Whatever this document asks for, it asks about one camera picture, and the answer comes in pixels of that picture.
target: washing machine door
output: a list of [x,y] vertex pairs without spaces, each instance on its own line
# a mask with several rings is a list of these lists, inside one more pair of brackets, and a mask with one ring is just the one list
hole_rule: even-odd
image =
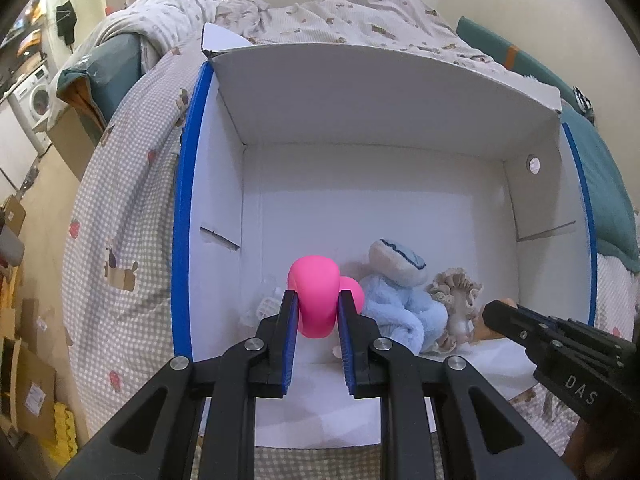
[[34,86],[29,97],[29,111],[31,116],[37,122],[49,110],[49,92],[47,92],[47,83],[42,82]]

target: triangular cutout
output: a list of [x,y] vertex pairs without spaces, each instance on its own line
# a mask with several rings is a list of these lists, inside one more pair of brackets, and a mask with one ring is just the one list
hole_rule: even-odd
[[158,388],[116,431],[111,437],[111,443],[137,454],[146,453],[154,436],[166,394],[166,388]]
[[476,417],[482,431],[482,438],[489,453],[498,454],[524,443],[522,435],[480,388],[471,388],[469,397],[471,397],[471,403],[476,411]]

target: washing machine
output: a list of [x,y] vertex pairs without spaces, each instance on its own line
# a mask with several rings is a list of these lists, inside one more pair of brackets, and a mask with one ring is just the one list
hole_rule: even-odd
[[24,78],[9,99],[18,122],[27,133],[39,155],[44,154],[51,144],[46,132],[34,131],[36,124],[49,116],[48,85],[49,70],[45,65],[42,65]]

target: orange strip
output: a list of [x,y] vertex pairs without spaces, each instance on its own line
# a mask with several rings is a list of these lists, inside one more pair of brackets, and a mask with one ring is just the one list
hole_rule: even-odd
[[507,57],[504,59],[503,63],[507,70],[513,70],[513,65],[516,62],[516,54],[519,53],[519,51],[520,49],[515,45],[511,45],[507,50]]

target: blue plush toy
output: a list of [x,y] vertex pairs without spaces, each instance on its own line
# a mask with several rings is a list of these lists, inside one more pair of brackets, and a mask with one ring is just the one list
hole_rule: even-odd
[[446,307],[421,288],[427,280],[424,260],[391,240],[377,240],[369,249],[376,272],[360,281],[363,316],[376,320],[380,333],[418,355],[439,338],[447,326]]

